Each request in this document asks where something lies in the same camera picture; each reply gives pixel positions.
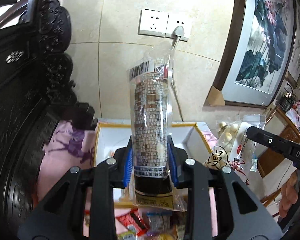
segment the wall socket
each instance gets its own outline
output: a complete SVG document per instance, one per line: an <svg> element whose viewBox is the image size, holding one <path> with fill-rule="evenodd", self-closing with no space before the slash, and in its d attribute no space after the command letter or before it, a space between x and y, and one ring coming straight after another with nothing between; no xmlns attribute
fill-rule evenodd
<svg viewBox="0 0 300 240"><path fill-rule="evenodd" d="M191 33L192 20L190 17L182 14L169 13L168 24L166 29L166 37L175 38L173 31L181 25L185 31L185 35L180 38L181 41L188 41Z"/></svg>
<svg viewBox="0 0 300 240"><path fill-rule="evenodd" d="M138 34L165 37L169 14L143 9Z"/></svg>

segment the picture frame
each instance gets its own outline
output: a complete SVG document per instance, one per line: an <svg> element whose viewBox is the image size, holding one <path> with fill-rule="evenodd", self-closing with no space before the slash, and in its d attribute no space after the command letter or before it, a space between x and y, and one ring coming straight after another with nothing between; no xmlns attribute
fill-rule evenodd
<svg viewBox="0 0 300 240"><path fill-rule="evenodd" d="M234 0L213 83L226 105L267 108L275 99L291 58L295 11L295 0Z"/></svg>
<svg viewBox="0 0 300 240"><path fill-rule="evenodd" d="M296 0L296 32L294 40L292 41L292 55L288 65L288 72L286 80L291 84L293 88L300 86L300 1Z"/></svg>

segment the white cable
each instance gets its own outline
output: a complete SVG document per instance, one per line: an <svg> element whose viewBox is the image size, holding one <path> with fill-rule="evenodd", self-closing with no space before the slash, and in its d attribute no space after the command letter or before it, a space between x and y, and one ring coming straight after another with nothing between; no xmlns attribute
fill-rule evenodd
<svg viewBox="0 0 300 240"><path fill-rule="evenodd" d="M173 31L173 34L176 36L176 39L175 39L175 42L174 42L174 45L173 45L173 49L175 50L178 41L180 41L180 38L183 37L183 35L185 35L183 27L182 26L178 26L177 28L175 28L175 30ZM181 106L180 106L180 103L179 103L179 100L178 100L178 94L177 94L176 84L175 84L175 81L174 81L174 69L172 71L172 83L170 85L171 85L171 89L172 89L174 98L176 99L176 103L177 103L177 106L178 106L178 111L179 111L180 118L181 118L181 120L183 122L183 116L182 116L182 112L181 112Z"/></svg>

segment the human hand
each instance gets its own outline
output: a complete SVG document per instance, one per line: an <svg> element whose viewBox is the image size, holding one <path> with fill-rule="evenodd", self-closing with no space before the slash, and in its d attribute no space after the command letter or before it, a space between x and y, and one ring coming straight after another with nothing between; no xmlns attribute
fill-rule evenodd
<svg viewBox="0 0 300 240"><path fill-rule="evenodd" d="M289 180L281 187L282 200L280 201L279 205L279 215L282 218L287 216L292 204L295 204L298 200L298 193L294 189L294 185L297 183L297 180L298 176L297 172L295 171L291 174Z"/></svg>

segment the cardboard box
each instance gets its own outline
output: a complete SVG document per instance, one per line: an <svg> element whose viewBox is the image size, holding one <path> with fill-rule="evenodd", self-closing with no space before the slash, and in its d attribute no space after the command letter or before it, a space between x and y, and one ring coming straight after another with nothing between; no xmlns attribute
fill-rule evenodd
<svg viewBox="0 0 300 240"><path fill-rule="evenodd" d="M127 146L131 136L131 125L128 122L128 120L124 120L122 123L98 122L94 155L95 166L112 157L117 149ZM211 153L203 132L210 132L205 122L173 123L168 130L175 147L186 150L189 158L201 163L206 161ZM119 201L123 193L123 189L114 189L115 208L133 207L130 201Z"/></svg>

